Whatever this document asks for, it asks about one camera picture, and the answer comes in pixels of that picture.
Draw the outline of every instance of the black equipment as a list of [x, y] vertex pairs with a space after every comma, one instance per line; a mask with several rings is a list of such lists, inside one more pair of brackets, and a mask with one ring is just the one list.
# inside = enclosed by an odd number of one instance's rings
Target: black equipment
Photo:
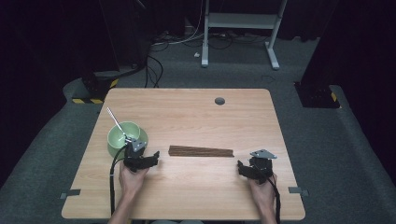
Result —
[[146, 149], [145, 142], [132, 139], [131, 142], [127, 143], [124, 151], [124, 165], [128, 167], [132, 172], [137, 170], [146, 169], [158, 164], [158, 158], [160, 157], [160, 151], [157, 151], [151, 157], [143, 157], [143, 152]]
[[238, 172], [240, 175], [249, 179], [255, 179], [259, 184], [268, 181], [274, 188], [276, 196], [276, 222], [280, 223], [280, 194], [276, 187], [276, 180], [273, 182], [270, 177], [274, 175], [273, 165], [271, 159], [276, 159], [276, 156], [265, 149], [250, 153], [253, 156], [249, 159], [249, 166], [245, 166], [241, 161], [238, 161]]

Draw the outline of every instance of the hand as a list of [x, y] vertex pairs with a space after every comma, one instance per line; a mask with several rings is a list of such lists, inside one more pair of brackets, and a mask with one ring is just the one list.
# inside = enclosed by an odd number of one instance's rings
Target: hand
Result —
[[142, 188], [143, 181], [149, 168], [132, 172], [123, 162], [120, 163], [120, 184], [122, 188], [122, 196], [135, 196]]
[[134, 173], [128, 167], [126, 167], [123, 162], [120, 164], [119, 179], [122, 188], [122, 195], [120, 197], [120, 201], [117, 205], [116, 211], [114, 211], [111, 219], [108, 221], [109, 224], [127, 223], [127, 220], [131, 215], [135, 196], [137, 192], [142, 188], [143, 181], [148, 171], [149, 168], [144, 170], [137, 170], [137, 172]]
[[[270, 177], [270, 180], [275, 183], [276, 175]], [[273, 186], [269, 181], [265, 181], [259, 185], [254, 179], [247, 179], [251, 193], [253, 196], [254, 203], [257, 205], [260, 216], [262, 217], [262, 223], [276, 223], [276, 216], [274, 210], [274, 200], [275, 200], [275, 191]]]

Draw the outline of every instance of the black curtain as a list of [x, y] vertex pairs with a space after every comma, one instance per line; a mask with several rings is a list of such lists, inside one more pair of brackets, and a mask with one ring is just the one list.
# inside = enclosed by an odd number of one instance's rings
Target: black curtain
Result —
[[0, 3], [1, 185], [64, 106], [64, 85], [86, 72], [70, 34], [59, 1]]
[[289, 0], [278, 37], [302, 41], [321, 37], [338, 0]]
[[185, 28], [184, 6], [190, 5], [190, 1], [162, 0], [153, 1], [152, 8], [157, 35], [167, 31], [170, 35], [183, 36]]
[[301, 84], [312, 90], [332, 84], [342, 87], [374, 152], [396, 184], [395, 10], [391, 0], [340, 0]]

